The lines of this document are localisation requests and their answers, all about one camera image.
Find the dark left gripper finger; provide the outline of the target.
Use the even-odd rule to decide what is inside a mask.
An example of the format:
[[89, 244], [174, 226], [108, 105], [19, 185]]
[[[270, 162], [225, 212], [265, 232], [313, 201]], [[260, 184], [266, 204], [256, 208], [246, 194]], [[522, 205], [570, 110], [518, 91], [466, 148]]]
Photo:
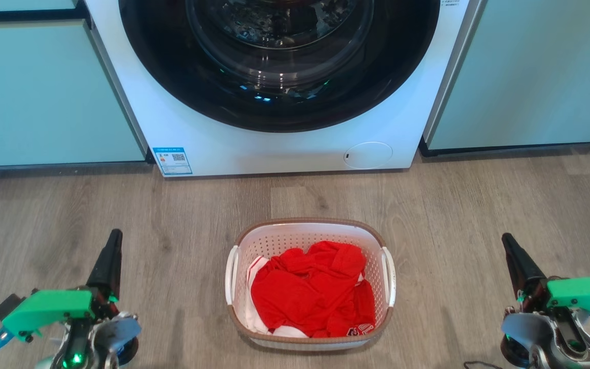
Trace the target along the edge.
[[116, 302], [116, 229], [112, 229], [94, 264], [86, 286], [93, 296]]
[[109, 270], [109, 300], [115, 303], [117, 303], [117, 301], [120, 299], [122, 239], [122, 231], [120, 229], [112, 229], [106, 244], [106, 246], [110, 246], [110, 249], [112, 250]]

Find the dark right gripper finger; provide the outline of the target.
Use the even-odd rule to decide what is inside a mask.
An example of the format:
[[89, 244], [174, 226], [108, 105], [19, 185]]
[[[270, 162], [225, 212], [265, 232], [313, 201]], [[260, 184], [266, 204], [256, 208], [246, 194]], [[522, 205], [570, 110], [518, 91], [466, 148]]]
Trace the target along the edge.
[[518, 297], [518, 292], [524, 291], [525, 288], [527, 279], [526, 260], [529, 255], [511, 233], [503, 233], [501, 242], [505, 250], [505, 259], [513, 294], [514, 297]]
[[536, 262], [529, 255], [527, 257], [527, 279], [524, 291], [518, 292], [520, 301], [546, 302], [548, 301], [547, 277]]

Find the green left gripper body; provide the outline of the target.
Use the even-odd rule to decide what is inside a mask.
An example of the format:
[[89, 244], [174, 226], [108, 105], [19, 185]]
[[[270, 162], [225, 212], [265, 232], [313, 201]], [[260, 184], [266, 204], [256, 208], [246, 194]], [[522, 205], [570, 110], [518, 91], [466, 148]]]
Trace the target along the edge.
[[31, 296], [11, 303], [2, 325], [21, 341], [39, 334], [39, 330], [56, 322], [90, 323], [115, 317], [115, 303], [120, 289], [109, 287], [78, 287], [67, 290], [37, 290]]

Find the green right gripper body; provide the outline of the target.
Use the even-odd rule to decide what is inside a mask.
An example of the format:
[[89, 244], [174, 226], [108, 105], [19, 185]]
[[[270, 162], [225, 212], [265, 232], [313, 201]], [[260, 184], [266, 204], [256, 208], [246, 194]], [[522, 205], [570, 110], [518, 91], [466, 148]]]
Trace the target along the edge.
[[548, 314], [553, 309], [582, 310], [590, 317], [590, 277], [547, 278], [548, 301], [522, 302], [517, 298], [520, 312]]

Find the white laundry basket brown rim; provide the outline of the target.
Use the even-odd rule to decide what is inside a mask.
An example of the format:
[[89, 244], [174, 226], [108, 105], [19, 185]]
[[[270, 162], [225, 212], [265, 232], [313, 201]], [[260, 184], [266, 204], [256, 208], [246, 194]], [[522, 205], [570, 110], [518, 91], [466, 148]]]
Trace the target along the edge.
[[[251, 332], [244, 318], [250, 290], [246, 282], [251, 262], [258, 256], [272, 257], [290, 248], [308, 250], [316, 241], [340, 241], [361, 248], [367, 258], [367, 281], [375, 300], [375, 326], [367, 335], [348, 338], [281, 338]], [[277, 351], [346, 351], [372, 345], [383, 334], [393, 315], [396, 299], [395, 262], [382, 236], [357, 220], [298, 217], [261, 222], [244, 231], [229, 251], [224, 291], [229, 315], [239, 335]]]

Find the blue energy label sticker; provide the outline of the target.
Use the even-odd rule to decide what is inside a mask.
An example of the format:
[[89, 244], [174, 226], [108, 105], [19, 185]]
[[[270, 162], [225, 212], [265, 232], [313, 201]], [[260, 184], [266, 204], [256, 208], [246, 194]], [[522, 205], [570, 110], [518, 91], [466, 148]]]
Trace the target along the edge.
[[164, 177], [185, 177], [193, 174], [183, 148], [152, 148], [152, 152]]

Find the white garment red trim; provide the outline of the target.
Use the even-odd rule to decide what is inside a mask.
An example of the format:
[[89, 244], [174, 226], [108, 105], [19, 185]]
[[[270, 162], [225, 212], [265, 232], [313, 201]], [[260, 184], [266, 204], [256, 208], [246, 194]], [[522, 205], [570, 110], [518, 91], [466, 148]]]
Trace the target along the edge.
[[268, 259], [265, 257], [256, 257], [252, 264], [248, 267], [246, 273], [246, 287], [247, 291], [245, 294], [245, 308], [244, 308], [244, 320], [245, 326], [253, 333], [274, 335], [283, 338], [309, 338], [304, 332], [298, 330], [296, 327], [290, 325], [281, 325], [276, 329], [269, 329], [264, 321], [259, 316], [256, 309], [255, 303], [251, 296], [252, 284], [255, 281], [255, 277], [258, 271], [267, 264]]

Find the pale green cabinet wide door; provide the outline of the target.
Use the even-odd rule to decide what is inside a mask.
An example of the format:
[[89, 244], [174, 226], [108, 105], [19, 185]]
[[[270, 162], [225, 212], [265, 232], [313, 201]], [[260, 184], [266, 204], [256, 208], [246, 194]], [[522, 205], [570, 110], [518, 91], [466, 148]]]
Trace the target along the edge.
[[0, 168], [147, 150], [86, 0], [0, 0]]

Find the round white filter cover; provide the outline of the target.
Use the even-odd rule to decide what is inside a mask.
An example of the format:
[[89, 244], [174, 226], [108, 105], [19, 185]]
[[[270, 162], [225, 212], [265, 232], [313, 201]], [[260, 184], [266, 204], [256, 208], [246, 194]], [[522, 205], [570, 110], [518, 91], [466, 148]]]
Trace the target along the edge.
[[392, 148], [383, 142], [363, 142], [346, 151], [344, 162], [354, 170], [375, 170], [386, 165], [392, 156]]

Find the pale green cabinet tall door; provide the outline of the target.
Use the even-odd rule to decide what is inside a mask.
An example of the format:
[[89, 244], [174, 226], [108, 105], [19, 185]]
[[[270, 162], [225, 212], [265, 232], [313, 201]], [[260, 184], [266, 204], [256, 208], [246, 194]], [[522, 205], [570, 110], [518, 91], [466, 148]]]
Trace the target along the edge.
[[469, 0], [419, 150], [590, 144], [590, 0]]

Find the white front-load washing machine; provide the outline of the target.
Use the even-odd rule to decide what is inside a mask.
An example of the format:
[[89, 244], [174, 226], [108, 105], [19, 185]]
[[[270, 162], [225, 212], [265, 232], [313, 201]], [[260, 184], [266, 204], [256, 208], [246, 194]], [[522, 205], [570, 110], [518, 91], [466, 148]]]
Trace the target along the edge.
[[440, 0], [439, 22], [429, 51], [409, 79], [384, 102], [344, 123], [291, 133], [236, 128], [190, 109], [171, 96], [136, 56], [121, 21], [118, 0], [86, 3], [147, 153], [157, 163], [152, 148], [181, 147], [193, 171], [185, 177], [211, 177], [352, 171], [344, 162], [344, 154], [354, 145], [372, 141], [383, 142], [393, 150], [390, 161], [375, 170], [410, 168], [433, 112], [468, 1]]

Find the black round washer door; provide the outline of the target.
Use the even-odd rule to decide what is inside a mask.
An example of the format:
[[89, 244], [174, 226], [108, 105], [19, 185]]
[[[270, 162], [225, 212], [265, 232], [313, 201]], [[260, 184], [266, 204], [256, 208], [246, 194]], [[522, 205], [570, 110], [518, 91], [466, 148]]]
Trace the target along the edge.
[[429, 51], [440, 0], [118, 0], [136, 56], [190, 109], [306, 132], [383, 103]]

